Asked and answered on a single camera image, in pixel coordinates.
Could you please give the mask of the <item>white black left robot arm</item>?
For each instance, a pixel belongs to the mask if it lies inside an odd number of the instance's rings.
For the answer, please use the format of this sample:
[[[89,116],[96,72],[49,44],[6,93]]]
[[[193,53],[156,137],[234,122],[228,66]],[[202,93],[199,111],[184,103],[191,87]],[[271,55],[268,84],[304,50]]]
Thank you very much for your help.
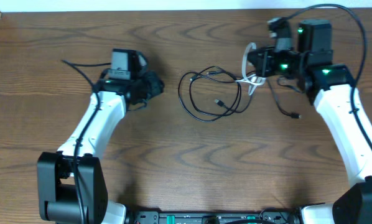
[[[113,49],[90,102],[71,136],[37,161],[39,215],[55,223],[134,223],[132,211],[110,201],[100,160],[131,105],[146,107],[164,82],[149,70],[142,52]]]

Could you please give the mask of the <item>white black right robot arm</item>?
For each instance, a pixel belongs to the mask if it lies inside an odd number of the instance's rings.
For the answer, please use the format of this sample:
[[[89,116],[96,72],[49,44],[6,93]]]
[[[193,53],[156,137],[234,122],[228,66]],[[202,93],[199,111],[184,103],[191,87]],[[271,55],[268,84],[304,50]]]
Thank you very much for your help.
[[[302,206],[289,223],[372,223],[372,125],[360,101],[356,81],[344,64],[334,64],[332,27],[327,20],[299,23],[292,46],[286,18],[268,22],[273,47],[253,47],[246,59],[258,78],[283,75],[323,118],[342,157],[350,189],[331,204]]]

